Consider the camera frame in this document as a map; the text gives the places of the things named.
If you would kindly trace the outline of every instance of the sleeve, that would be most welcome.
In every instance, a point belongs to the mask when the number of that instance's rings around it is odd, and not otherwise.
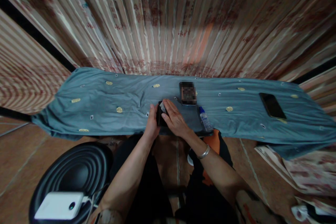
[[[101,211],[90,224],[122,224],[120,213],[116,210],[105,209]]]

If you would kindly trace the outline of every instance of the hand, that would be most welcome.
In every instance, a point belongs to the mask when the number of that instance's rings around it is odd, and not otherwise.
[[[146,135],[149,139],[154,141],[154,139],[158,136],[160,127],[158,127],[158,124],[156,122],[156,112],[158,111],[158,104],[154,107],[153,104],[150,105],[150,111],[148,115],[147,125],[144,132],[144,135]]]
[[[169,114],[162,113],[162,118],[167,123],[169,129],[178,137],[186,138],[193,131],[188,127],[183,119],[183,116],[177,109],[177,107],[168,99],[163,100],[163,104]]]

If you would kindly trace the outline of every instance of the white power bank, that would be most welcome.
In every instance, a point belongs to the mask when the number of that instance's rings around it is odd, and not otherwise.
[[[73,219],[82,206],[83,197],[82,192],[50,192],[44,198],[34,218]]]

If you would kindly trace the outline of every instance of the teal cloth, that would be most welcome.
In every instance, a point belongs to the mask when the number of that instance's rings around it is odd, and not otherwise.
[[[33,123],[55,137],[78,140],[83,135],[130,135],[144,131],[150,104],[180,98],[179,83],[193,81],[197,104],[223,136],[269,143],[285,159],[292,159],[335,142],[336,123],[298,85],[238,78],[142,76],[78,68],[64,82]],[[276,96],[287,120],[269,117],[259,93]],[[187,124],[202,130],[194,114]]]

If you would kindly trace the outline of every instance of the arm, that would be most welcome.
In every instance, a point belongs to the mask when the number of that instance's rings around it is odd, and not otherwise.
[[[146,130],[139,142],[115,175],[106,190],[98,208],[92,214],[89,223],[105,209],[117,211],[125,221],[128,211],[137,193],[147,157],[160,128],[156,124],[157,107],[150,105]]]
[[[166,121],[169,129],[176,136],[182,137],[197,156],[202,155],[207,149],[206,143],[187,126],[181,113],[171,101],[165,99],[163,103],[169,116],[162,114],[162,117]],[[200,161],[215,187],[233,206],[237,192],[248,188],[245,181],[212,149],[210,149],[208,155]]]

